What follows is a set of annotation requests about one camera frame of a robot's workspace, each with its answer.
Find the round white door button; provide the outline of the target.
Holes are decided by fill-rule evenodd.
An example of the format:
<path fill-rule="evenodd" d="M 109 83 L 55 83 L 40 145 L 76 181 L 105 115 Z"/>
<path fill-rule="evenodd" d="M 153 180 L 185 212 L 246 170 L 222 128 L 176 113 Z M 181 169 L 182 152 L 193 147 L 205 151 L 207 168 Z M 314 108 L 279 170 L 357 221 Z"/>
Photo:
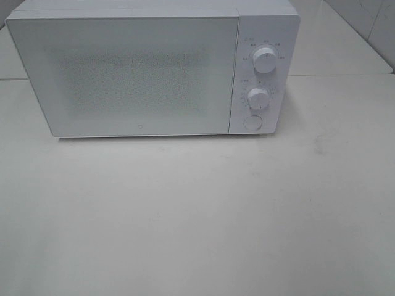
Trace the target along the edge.
<path fill-rule="evenodd" d="M 262 118 L 258 115 L 251 115 L 244 120 L 244 127 L 247 130 L 258 131 L 262 127 Z"/>

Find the white dial knob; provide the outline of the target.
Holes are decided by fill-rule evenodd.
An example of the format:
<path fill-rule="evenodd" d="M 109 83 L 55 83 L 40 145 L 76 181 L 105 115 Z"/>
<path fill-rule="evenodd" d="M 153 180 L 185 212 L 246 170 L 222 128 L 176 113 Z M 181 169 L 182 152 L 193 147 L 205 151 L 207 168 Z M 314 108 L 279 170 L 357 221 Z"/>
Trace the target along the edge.
<path fill-rule="evenodd" d="M 257 73 L 267 74 L 277 67 L 277 51 L 269 45 L 257 48 L 252 55 L 252 63 Z"/>
<path fill-rule="evenodd" d="M 269 92 L 265 88 L 254 88 L 247 93 L 247 102 L 251 109 L 263 110 L 269 105 Z"/>

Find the white microwave door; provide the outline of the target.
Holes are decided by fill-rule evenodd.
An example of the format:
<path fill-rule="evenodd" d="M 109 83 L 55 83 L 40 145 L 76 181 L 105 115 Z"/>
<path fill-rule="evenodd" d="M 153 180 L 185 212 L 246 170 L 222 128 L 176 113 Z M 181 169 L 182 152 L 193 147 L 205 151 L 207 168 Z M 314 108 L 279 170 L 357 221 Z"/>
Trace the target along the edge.
<path fill-rule="evenodd" d="M 228 131 L 236 17 L 7 25 L 56 137 Z"/>

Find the white microwave oven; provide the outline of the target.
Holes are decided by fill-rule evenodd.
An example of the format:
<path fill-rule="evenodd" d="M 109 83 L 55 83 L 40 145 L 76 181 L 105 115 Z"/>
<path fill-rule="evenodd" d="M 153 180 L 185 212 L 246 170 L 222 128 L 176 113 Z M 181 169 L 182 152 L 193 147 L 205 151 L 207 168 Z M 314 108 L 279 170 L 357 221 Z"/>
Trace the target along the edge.
<path fill-rule="evenodd" d="M 5 24 L 9 30 L 7 23 L 13 19 L 208 17 L 236 17 L 238 19 L 230 121 L 225 134 L 275 132 L 301 21 L 298 12 L 288 1 L 24 1 L 10 13 Z M 276 68 L 272 72 L 260 74 L 254 69 L 252 55 L 257 48 L 264 45 L 273 47 L 277 51 L 278 58 Z M 249 107 L 247 93 L 254 88 L 265 88 L 269 92 L 270 102 L 263 110 L 253 110 Z M 251 131 L 244 127 L 244 120 L 251 115 L 258 115 L 262 118 L 260 130 Z"/>

